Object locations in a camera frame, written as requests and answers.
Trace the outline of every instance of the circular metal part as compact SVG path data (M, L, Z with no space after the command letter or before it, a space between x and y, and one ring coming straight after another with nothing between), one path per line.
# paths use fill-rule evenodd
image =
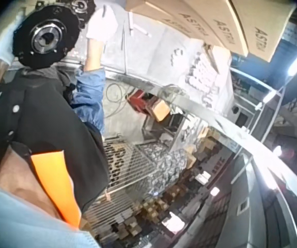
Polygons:
M85 0L75 0L71 3L72 6L75 6L75 12L79 14L86 13L87 11L87 2Z
M96 10L94 0L59 0L59 2L71 6L80 20L80 28L85 28L85 24Z
M46 68L74 48L80 21L69 5L47 5L32 12L14 32L13 54L33 69Z
M44 54L55 50L61 39L61 28L50 23L36 28L31 43L35 52Z

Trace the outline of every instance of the electrical cable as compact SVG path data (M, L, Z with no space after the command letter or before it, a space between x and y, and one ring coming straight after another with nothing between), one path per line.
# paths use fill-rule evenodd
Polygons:
M119 91L120 91L120 98L118 99L118 100L111 100L110 98L109 98L109 96L108 96L108 91L109 91L109 89L113 86L113 85L116 85L117 87L118 87L118 89L119 89ZM128 93L129 93L129 90L130 90L130 88L131 88L131 86L129 86L126 90L125 90L125 93L123 93L123 91L122 91L122 88L123 88L123 86L121 86L121 85L119 85L119 84L117 84L117 83L111 83L111 84L109 84L108 85L108 87L106 88L106 99L109 101L109 102L111 102L111 103L118 103L118 106L117 106L117 108L111 113L111 114L109 114L109 115L107 115L106 117L105 117L105 119L107 119L107 118L110 118L110 117L112 117L112 116L114 116L114 115L117 115L118 113L120 113L124 108L125 108L125 106L126 106L126 104L127 104L127 99L128 99Z

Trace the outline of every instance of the face mask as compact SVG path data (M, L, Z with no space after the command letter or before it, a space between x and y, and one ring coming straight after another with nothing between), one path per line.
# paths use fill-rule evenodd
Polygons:
M100 246L89 232L73 230L67 223L0 189L0 247Z

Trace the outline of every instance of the person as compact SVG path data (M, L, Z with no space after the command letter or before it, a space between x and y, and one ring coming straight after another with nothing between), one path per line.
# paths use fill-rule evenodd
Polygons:
M89 20L87 59L69 102L68 78L55 68L24 68L2 83L21 22L0 36L0 247L98 247L79 223L109 183L100 59L115 14L104 6Z

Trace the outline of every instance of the hand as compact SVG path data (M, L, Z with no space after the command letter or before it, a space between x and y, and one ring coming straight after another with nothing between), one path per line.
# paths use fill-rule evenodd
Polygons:
M14 60L13 55L13 37L14 31L20 26L24 18L24 11L16 16L16 19L9 24L0 34L0 59L9 66Z
M88 22L86 38L106 42L116 32L118 23L110 6L98 9Z

